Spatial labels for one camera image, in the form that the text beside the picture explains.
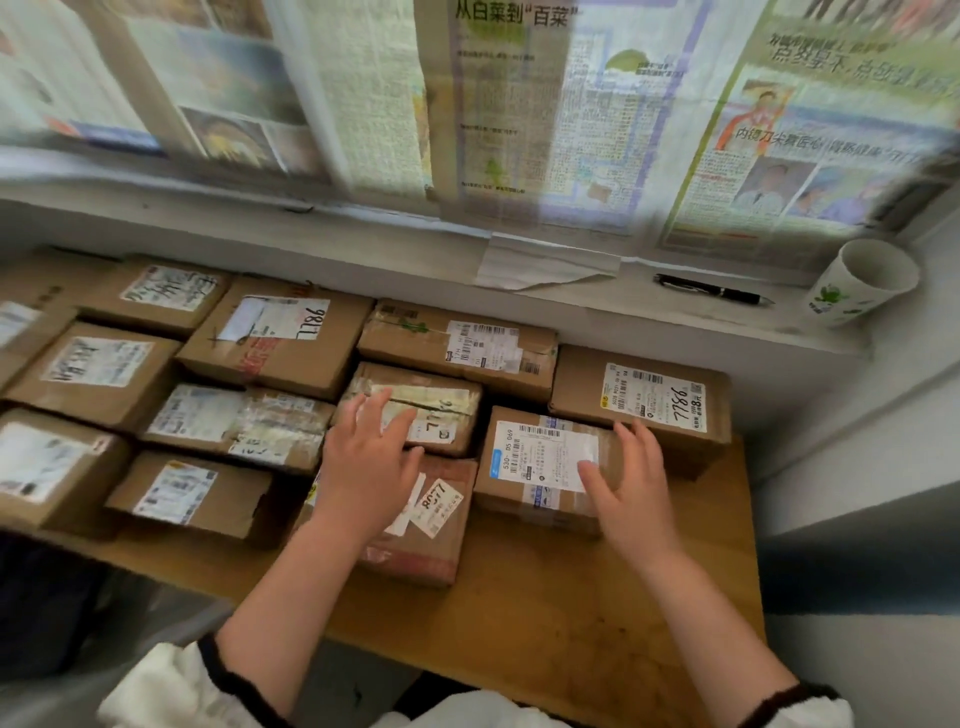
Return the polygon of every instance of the hand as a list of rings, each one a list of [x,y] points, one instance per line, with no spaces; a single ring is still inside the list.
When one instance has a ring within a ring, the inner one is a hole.
[[[582,460],[577,468],[607,540],[643,574],[664,556],[684,550],[673,523],[663,452],[657,438],[638,419],[634,419],[633,432],[622,423],[616,423],[613,429],[623,446],[620,489],[611,491],[600,469],[588,460]]]
[[[387,387],[370,398],[358,395],[326,434],[312,521],[319,518],[324,527],[343,529],[357,548],[400,514],[420,474],[423,448],[403,452],[417,410],[404,410],[380,432],[383,406],[391,392]]]

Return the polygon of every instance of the black pen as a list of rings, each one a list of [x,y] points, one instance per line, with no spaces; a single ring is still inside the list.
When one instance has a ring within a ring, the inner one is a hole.
[[[701,283],[697,280],[679,279],[676,276],[664,276],[657,273],[654,276],[654,283],[658,283],[664,288],[673,288],[677,291],[686,291],[687,293],[702,293],[705,296],[712,296],[716,299],[726,299],[727,301],[736,301],[746,305],[773,305],[774,302],[768,298],[760,296],[758,293],[747,293],[738,291],[735,288],[721,288],[719,285],[711,283]]]

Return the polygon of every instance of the white sweater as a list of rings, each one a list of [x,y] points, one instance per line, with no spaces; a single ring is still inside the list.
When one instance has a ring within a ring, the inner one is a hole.
[[[745,728],[853,728],[846,700],[802,686],[757,709]],[[100,706],[110,728],[288,728],[247,680],[227,671],[209,637],[186,648],[158,644]],[[388,713],[372,728],[565,728],[536,708],[497,692],[453,695],[416,720]]]

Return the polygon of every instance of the paper cup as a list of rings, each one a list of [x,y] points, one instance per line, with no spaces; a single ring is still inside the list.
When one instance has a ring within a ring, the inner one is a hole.
[[[862,237],[840,249],[806,294],[804,309],[824,326],[840,326],[919,282],[913,258],[888,242]]]

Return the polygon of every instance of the sticker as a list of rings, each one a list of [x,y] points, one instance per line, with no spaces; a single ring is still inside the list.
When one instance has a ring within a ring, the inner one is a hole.
[[[149,341],[74,336],[41,379],[60,384],[126,387],[153,347]]]
[[[216,471],[170,460],[154,478],[150,490],[133,507],[133,514],[186,525],[216,479]]]
[[[600,461],[600,442],[585,432],[499,422],[490,476],[515,483],[584,492],[577,463]]]
[[[425,482],[426,473],[421,473],[420,477],[417,478],[417,482],[414,483],[414,489],[410,492],[410,497],[407,498],[407,504],[403,506],[403,510],[400,511],[400,515],[394,519],[394,522],[383,530],[384,533],[389,533],[391,536],[402,536],[407,532],[407,525],[410,523],[410,514],[414,509],[417,498],[420,497]]]
[[[243,392],[180,384],[147,434],[219,443],[243,409]]]
[[[196,311],[217,287],[218,278],[198,271],[151,265],[123,293],[123,301],[147,303],[178,311]]]
[[[0,493],[42,503],[90,445],[21,423],[0,430]]]
[[[451,321],[446,326],[446,333],[449,334],[447,361],[465,367],[519,373],[523,358],[523,349],[517,345],[519,328]]]
[[[417,500],[410,513],[410,523],[435,539],[463,499],[456,488],[437,478],[430,490]]]
[[[661,425],[706,432],[706,397],[707,387],[698,382],[608,363],[600,406]]]
[[[40,315],[39,311],[13,301],[0,303],[0,349],[29,328]]]
[[[260,463],[270,463],[271,465],[286,463],[287,456],[294,446],[294,439],[290,436],[290,431],[282,430],[283,434],[281,436],[269,437],[270,428],[261,427],[259,429],[261,431],[256,434],[260,437],[248,431],[238,434],[227,452]]]
[[[239,341],[253,336],[315,341],[329,308],[329,299],[245,296],[217,339]]]
[[[268,407],[278,407],[279,409],[293,410],[295,412],[304,412],[313,414],[313,408],[316,402],[306,397],[295,397],[294,395],[264,395],[261,400]]]

